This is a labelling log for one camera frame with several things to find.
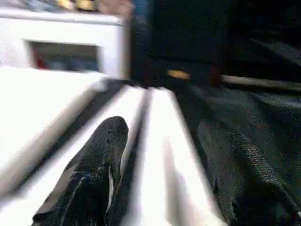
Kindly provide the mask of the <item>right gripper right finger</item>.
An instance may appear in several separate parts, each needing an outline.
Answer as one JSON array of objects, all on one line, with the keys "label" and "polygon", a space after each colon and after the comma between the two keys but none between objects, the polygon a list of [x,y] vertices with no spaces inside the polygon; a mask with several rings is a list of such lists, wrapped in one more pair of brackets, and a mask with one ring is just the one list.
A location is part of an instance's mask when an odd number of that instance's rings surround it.
[{"label": "right gripper right finger", "polygon": [[261,149],[241,131],[202,119],[198,139],[207,176],[230,226],[299,226],[301,206]]}]

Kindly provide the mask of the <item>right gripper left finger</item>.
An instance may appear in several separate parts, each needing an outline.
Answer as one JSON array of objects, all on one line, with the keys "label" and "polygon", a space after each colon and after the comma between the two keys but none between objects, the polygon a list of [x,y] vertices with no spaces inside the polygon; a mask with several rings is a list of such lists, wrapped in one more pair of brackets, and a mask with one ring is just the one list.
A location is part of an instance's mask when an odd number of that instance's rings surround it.
[{"label": "right gripper left finger", "polygon": [[33,216],[35,226],[104,226],[121,182],[128,126],[121,116],[104,120],[68,163]]}]

